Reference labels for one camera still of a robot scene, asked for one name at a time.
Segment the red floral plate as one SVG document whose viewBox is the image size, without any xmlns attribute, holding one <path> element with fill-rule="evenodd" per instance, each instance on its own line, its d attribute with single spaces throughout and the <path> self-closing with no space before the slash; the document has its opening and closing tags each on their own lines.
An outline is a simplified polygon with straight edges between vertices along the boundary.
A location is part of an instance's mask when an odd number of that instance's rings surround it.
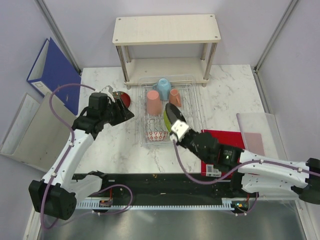
<svg viewBox="0 0 320 240">
<path fill-rule="evenodd" d="M 113 97 L 115 99 L 121 99 L 123 104 L 129 108 L 130 105 L 131 105 L 131 98 L 130 96 L 126 93 L 126 92 L 123 92 L 123 91 L 114 91 L 112 93 Z"/>
</svg>

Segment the green plastic plate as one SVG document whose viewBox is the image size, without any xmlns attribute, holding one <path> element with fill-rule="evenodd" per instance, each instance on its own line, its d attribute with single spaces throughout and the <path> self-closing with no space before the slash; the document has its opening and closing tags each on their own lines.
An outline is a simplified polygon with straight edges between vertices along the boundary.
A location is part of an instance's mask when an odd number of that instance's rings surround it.
<svg viewBox="0 0 320 240">
<path fill-rule="evenodd" d="M 163 119 L 164 119 L 164 125 L 165 125 L 166 129 L 170 133 L 171 132 L 172 123 L 169 120 L 169 117 L 167 115 L 166 110 L 164 110 L 164 112 L 163 112 Z"/>
</svg>

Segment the pink plastic tumbler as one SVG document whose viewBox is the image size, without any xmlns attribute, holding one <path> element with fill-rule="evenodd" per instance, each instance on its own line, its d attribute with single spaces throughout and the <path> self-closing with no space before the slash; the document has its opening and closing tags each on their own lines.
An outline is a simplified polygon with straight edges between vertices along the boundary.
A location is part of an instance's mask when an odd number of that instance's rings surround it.
<svg viewBox="0 0 320 240">
<path fill-rule="evenodd" d="M 146 110 L 149 115 L 158 116 L 162 113 L 162 101 L 156 90 L 150 90 L 146 95 Z"/>
</svg>

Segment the black plate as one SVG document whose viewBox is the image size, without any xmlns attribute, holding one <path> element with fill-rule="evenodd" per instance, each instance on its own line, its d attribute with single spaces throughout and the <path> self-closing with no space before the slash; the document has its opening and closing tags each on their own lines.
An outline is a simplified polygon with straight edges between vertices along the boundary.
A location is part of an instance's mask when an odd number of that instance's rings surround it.
<svg viewBox="0 0 320 240">
<path fill-rule="evenodd" d="M 172 103 L 168 102 L 165 105 L 164 110 L 166 110 L 167 116 L 172 124 L 174 124 L 177 120 L 180 120 L 185 123 L 187 122 L 181 111 L 178 109 L 178 107 L 173 105 Z"/>
</svg>

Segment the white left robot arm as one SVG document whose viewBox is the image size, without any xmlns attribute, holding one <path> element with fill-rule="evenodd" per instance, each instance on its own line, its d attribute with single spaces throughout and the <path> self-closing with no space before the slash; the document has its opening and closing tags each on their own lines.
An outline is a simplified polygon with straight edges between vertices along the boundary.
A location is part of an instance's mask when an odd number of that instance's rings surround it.
<svg viewBox="0 0 320 240">
<path fill-rule="evenodd" d="M 120 98 L 113 98 L 109 93 L 92 93 L 88 106 L 69 127 L 68 141 L 52 167 L 41 180 L 33 180 L 28 187 L 35 211 L 68 220 L 76 205 L 88 196 L 93 193 L 106 196 L 110 185 L 103 180 L 103 173 L 91 172 L 78 182 L 73 182 L 72 178 L 104 125 L 116 126 L 134 116 Z"/>
</svg>

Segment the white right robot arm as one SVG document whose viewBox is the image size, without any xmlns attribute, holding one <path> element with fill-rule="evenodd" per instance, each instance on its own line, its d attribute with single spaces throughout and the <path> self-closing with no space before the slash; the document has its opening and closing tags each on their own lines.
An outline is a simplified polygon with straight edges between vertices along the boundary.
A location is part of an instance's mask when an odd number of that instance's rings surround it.
<svg viewBox="0 0 320 240">
<path fill-rule="evenodd" d="M 280 191 L 294 193 L 307 203 L 320 203 L 320 161 L 309 158 L 306 162 L 284 161 L 258 155 L 246 149 L 222 144 L 209 132 L 193 129 L 170 133 L 175 148 L 189 150 L 202 162 L 213 165 L 221 176 L 211 181 L 185 175 L 200 185 L 213 185 L 231 177 L 229 191 L 235 197 L 244 193 Z"/>
</svg>

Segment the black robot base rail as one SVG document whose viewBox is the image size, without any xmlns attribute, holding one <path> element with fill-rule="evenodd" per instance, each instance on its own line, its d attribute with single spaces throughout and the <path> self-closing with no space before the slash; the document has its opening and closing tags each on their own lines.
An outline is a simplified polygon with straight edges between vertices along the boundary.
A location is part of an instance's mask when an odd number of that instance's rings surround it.
<svg viewBox="0 0 320 240">
<path fill-rule="evenodd" d="M 102 179 L 101 189 L 111 185 L 125 185 L 133 193 L 134 205 L 182 205 L 219 204 L 223 198 L 255 198 L 255 193 L 246 193 L 231 187 L 229 180 L 202 185 L 187 178 L 184 173 L 75 173 L 73 180 L 83 180 L 87 175 Z"/>
</svg>

